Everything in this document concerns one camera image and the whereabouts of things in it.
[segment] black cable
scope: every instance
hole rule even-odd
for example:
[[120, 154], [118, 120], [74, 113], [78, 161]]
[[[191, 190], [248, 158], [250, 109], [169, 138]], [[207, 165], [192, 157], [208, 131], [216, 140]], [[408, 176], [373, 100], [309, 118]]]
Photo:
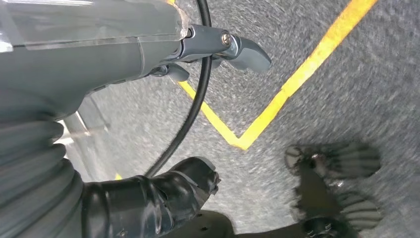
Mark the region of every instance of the black cable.
[[[198, 11], [200, 13], [201, 23], [203, 26], [211, 27], [211, 18], [210, 18], [210, 10], [207, 4], [207, 0], [197, 0]], [[172, 140], [168, 148], [159, 159], [147, 170], [145, 176], [148, 178], [153, 177], [168, 161], [168, 159], [173, 155], [175, 150], [181, 144], [182, 140], [184, 140], [185, 136], [187, 135], [188, 131], [190, 130], [191, 126], [193, 125], [198, 113], [200, 112], [201, 104], [204, 101], [204, 96], [207, 92], [207, 86], [209, 84], [210, 79], [210, 72], [211, 72], [211, 56], [203, 58], [201, 64], [201, 74], [200, 74], [200, 81], [197, 87], [197, 93], [194, 97], [193, 104], [188, 112], [188, 116], [184, 121], [184, 124], [179, 129], [177, 135]]]

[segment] metal bolt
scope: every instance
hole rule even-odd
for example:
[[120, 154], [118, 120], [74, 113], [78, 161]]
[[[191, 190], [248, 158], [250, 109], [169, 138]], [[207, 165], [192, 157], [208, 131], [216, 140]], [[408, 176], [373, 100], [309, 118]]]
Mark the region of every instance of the metal bolt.
[[228, 32], [223, 32], [222, 33], [222, 44], [225, 46], [230, 46], [230, 44], [232, 43], [231, 39], [230, 39], [230, 34]]

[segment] yellow floor marking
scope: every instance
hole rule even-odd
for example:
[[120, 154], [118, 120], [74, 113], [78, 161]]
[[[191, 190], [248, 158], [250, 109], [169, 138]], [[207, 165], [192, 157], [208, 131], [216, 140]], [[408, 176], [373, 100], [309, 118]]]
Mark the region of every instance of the yellow floor marking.
[[[284, 83], [280, 92], [275, 95], [269, 105], [240, 138], [236, 137], [206, 103], [203, 103], [201, 107], [202, 112], [229, 144], [247, 150], [275, 118], [287, 99], [313, 75], [376, 2], [377, 0], [351, 0], [330, 26], [312, 54]], [[187, 82], [180, 82], [179, 84], [191, 98], [194, 98], [195, 91]]]
[[121, 179], [122, 179], [121, 175], [115, 174], [115, 179], [114, 180], [121, 180]]

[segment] gray carpet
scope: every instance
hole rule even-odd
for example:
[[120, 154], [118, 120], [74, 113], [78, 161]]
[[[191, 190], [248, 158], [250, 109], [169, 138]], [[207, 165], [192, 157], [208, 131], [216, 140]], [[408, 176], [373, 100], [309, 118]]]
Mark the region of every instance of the gray carpet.
[[[198, 22], [191, 0], [178, 0]], [[348, 0], [210, 0], [213, 26], [255, 40], [272, 57], [268, 73], [222, 64], [212, 73], [206, 102], [240, 136], [282, 84], [308, 57]], [[236, 231], [260, 232], [293, 222], [289, 202], [297, 185], [283, 163], [291, 143], [360, 139], [378, 147], [382, 169], [346, 181], [377, 198], [385, 219], [367, 238], [418, 238], [420, 230], [420, 4], [379, 0], [360, 24], [285, 104], [248, 151], [229, 146], [203, 115], [173, 158], [201, 155], [222, 182], [205, 205], [234, 222]], [[197, 85], [199, 64], [187, 66]], [[186, 116], [191, 99], [167, 78], [110, 86], [93, 99], [110, 123], [87, 142], [85, 180], [142, 174]], [[77, 153], [70, 154], [76, 158]]]

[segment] clear plastic cover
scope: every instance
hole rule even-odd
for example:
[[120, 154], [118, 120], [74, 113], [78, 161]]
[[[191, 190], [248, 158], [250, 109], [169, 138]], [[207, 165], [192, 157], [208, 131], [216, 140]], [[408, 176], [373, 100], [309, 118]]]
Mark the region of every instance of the clear plastic cover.
[[187, 31], [165, 0], [0, 0], [0, 52], [179, 41]]

